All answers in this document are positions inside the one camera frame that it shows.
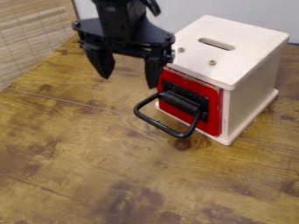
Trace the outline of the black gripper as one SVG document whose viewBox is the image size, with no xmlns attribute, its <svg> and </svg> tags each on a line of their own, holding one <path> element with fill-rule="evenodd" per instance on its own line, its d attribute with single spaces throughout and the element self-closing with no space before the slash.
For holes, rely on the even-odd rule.
<svg viewBox="0 0 299 224">
<path fill-rule="evenodd" d="M 149 89 L 155 88 L 164 66 L 173 62 L 171 32 L 151 23 L 147 12 L 161 13 L 155 0 L 89 0 L 97 16 L 78 19 L 72 28 L 90 65 L 108 79 L 115 69 L 113 52 L 144 57 L 144 76 Z"/>
</svg>

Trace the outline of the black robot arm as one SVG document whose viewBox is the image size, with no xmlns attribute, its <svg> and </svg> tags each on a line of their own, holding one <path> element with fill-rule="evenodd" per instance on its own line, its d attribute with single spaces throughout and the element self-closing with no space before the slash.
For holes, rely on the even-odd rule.
<svg viewBox="0 0 299 224">
<path fill-rule="evenodd" d="M 145 15 L 161 13 L 155 0 L 90 0 L 97 17 L 77 19 L 72 29 L 78 45 L 98 75 L 107 79 L 115 69 L 113 54 L 144 59 L 147 86 L 155 88 L 164 66 L 173 62 L 175 36 L 155 26 Z"/>
</svg>

